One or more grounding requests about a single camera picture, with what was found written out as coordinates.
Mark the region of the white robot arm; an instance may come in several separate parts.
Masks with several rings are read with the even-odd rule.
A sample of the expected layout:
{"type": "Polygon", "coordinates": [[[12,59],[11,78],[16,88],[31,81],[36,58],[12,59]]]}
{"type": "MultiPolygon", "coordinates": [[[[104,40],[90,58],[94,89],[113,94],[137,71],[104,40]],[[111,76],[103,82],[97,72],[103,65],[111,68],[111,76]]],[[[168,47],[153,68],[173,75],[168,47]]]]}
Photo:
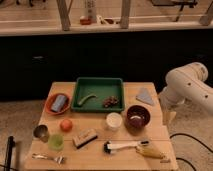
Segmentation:
{"type": "Polygon", "coordinates": [[[165,77],[167,86],[159,94],[161,104],[170,109],[188,99],[213,115],[213,88],[205,84],[207,78],[208,70],[200,62],[170,70],[165,77]]]}

